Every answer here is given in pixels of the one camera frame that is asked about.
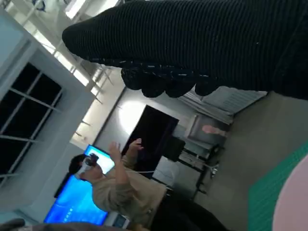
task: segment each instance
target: vr headset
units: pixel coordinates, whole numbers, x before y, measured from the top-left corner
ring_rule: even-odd
[[[97,160],[98,160],[98,156],[95,155],[95,154],[90,154],[89,156],[87,156],[82,161],[81,168],[79,169],[79,171],[77,173],[74,174],[74,176],[77,179],[80,179],[81,173],[84,173],[85,171],[87,171],[87,170],[89,170],[92,167],[95,167],[97,165]]]

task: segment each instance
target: raised hand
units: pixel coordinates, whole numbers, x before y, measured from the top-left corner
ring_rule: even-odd
[[[139,151],[142,150],[144,147],[142,147],[141,145],[142,143],[142,139],[136,139],[135,141],[133,141],[130,145],[129,145],[129,150],[131,151]]]

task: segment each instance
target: window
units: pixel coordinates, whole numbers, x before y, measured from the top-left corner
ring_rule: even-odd
[[[8,154],[0,161],[0,186],[20,164],[56,108],[62,87],[27,64],[0,102],[0,147]]]

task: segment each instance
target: screen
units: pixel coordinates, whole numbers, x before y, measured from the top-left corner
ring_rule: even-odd
[[[97,163],[106,174],[114,166],[110,156],[93,146],[88,146],[85,155],[95,154]],[[44,223],[89,222],[101,225],[107,212],[100,210],[92,200],[92,186],[89,182],[70,176],[62,192],[54,202]]]

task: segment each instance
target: hand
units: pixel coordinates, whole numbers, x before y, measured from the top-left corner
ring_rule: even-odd
[[[129,145],[129,150],[131,151],[139,151],[142,150],[143,147],[141,146],[142,143],[142,139],[136,139],[135,141],[133,141],[130,145]]]
[[[109,155],[114,163],[121,161],[122,155],[120,152],[120,144],[117,144],[116,142],[111,142],[111,144],[109,145]]]

